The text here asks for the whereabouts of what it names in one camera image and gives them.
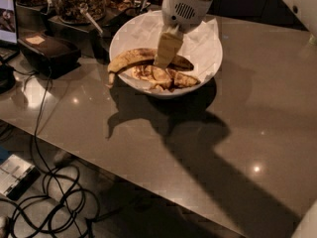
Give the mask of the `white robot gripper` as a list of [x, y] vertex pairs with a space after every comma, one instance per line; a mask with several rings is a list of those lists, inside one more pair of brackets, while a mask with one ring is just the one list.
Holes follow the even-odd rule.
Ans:
[[158, 39], [158, 51], [154, 65], [166, 68], [183, 44], [183, 34], [198, 27], [207, 14], [213, 0], [163, 0], [162, 20], [166, 28]]

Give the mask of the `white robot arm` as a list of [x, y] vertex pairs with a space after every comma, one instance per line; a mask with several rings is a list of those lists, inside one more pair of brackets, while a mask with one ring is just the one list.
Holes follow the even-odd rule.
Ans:
[[217, 0], [220, 115], [184, 161], [247, 238], [317, 238], [317, 0]]

